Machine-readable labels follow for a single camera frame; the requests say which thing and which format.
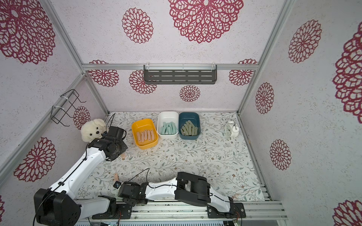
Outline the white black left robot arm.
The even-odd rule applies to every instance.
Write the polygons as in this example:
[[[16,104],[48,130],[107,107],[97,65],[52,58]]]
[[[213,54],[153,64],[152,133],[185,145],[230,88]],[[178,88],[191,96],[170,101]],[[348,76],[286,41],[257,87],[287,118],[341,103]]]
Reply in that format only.
[[[127,150],[122,138],[103,137],[86,145],[85,153],[71,169],[48,189],[39,189],[34,195],[33,223],[46,226],[74,226],[78,220],[104,214],[117,215],[115,198],[97,198],[76,201],[75,197],[93,170],[104,161],[113,161]]]

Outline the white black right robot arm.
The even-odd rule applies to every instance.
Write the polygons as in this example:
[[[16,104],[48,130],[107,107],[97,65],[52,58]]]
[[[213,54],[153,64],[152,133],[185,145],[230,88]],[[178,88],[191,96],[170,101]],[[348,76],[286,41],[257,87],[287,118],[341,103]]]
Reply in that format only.
[[[205,177],[186,172],[179,172],[177,177],[165,182],[124,182],[119,187],[118,197],[131,206],[169,197],[193,206],[211,206],[226,215],[236,212],[232,198],[216,191]]]

